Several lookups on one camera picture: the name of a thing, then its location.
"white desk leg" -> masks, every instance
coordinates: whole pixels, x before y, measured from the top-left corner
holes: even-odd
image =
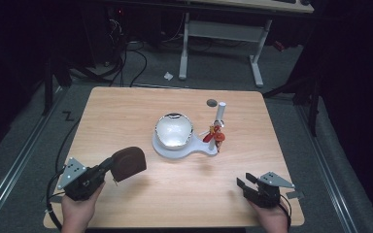
[[[180,80],[187,78],[187,39],[189,33],[189,13],[186,13],[186,23],[184,29],[184,47],[183,53],[181,54],[181,65],[180,65]]]
[[[256,53],[255,53],[255,55],[250,56],[251,66],[253,67],[255,85],[257,87],[263,87],[262,76],[261,76],[261,73],[259,72],[259,67],[258,67],[258,59],[259,59],[259,56],[261,55],[262,48],[265,44],[266,37],[268,36],[268,32],[269,32],[269,28],[271,27],[271,23],[272,23],[271,19],[268,19],[266,21],[265,26],[262,30],[261,36],[259,38],[258,47],[256,48]]]

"person's arm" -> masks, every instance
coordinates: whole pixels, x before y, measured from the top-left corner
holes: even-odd
[[[260,208],[251,201],[250,205],[256,210],[259,224],[268,233],[288,233],[288,218],[286,213],[278,206],[272,209]],[[281,205],[288,210],[287,206],[281,202]]]
[[[63,226],[62,233],[83,233],[95,213],[95,204],[105,183],[85,201],[74,201],[68,196],[62,197]]]

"white cylinder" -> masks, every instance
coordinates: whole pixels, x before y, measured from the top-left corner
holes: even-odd
[[[226,104],[224,102],[220,102],[218,104],[217,116],[216,116],[215,120],[217,120],[219,122],[222,122],[223,112],[225,111],[225,106],[226,106]]]

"metal bowl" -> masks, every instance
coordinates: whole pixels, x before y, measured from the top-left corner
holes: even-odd
[[[155,126],[155,135],[159,143],[168,150],[184,148],[192,135],[193,126],[188,117],[182,114],[163,116]]]

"gray carpet floor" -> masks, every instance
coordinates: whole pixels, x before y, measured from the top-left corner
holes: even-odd
[[[219,42],[216,45],[208,45],[205,42],[192,44],[187,79],[180,81],[177,78],[181,54],[178,42],[166,44],[159,49],[134,43],[130,45],[130,48],[133,50],[140,48],[137,51],[147,58],[147,67],[135,81],[134,86],[266,92],[287,81],[297,57],[302,52],[301,47],[281,52],[272,47],[265,47],[259,59],[264,87],[257,88],[254,86],[248,59],[253,47],[252,44],[231,42]],[[123,68],[124,86],[130,84],[132,78],[143,69],[145,64],[144,58],[137,52],[129,51],[126,56],[126,64]],[[107,69],[109,68],[99,66],[94,71],[102,73]],[[163,78],[166,72],[174,75],[171,81]],[[58,104],[31,149],[31,155],[24,168],[21,169],[20,176],[16,178],[15,185],[10,187],[9,196],[0,207],[0,232],[56,232],[55,229],[47,229],[43,225],[47,183],[54,174],[55,159],[62,141],[82,115],[90,91],[98,85],[104,84],[74,78],[70,88],[61,89],[55,95],[58,98]],[[119,86],[119,79],[115,81],[114,86]],[[295,107],[290,97],[291,94],[279,94],[265,100],[292,181],[305,196],[300,199],[305,223],[302,226],[292,227],[290,232],[346,232],[328,192],[330,187],[325,184],[320,172],[320,163],[316,157],[317,148],[314,147],[311,136],[305,129],[305,121],[299,113],[307,111],[308,106]],[[41,87],[28,106],[14,120],[11,130],[0,144],[0,183],[5,180],[6,174],[19,153],[22,152],[34,127],[43,119],[41,116],[44,110],[43,101],[44,89]],[[65,112],[70,112],[70,118],[74,121],[66,120]],[[339,146],[322,101],[317,132],[318,137],[313,140],[319,142],[331,174],[353,217],[356,232],[373,232],[371,203]],[[60,164],[58,165],[65,160],[73,136],[74,131],[60,152]],[[259,227],[248,227],[246,231],[263,232]]]

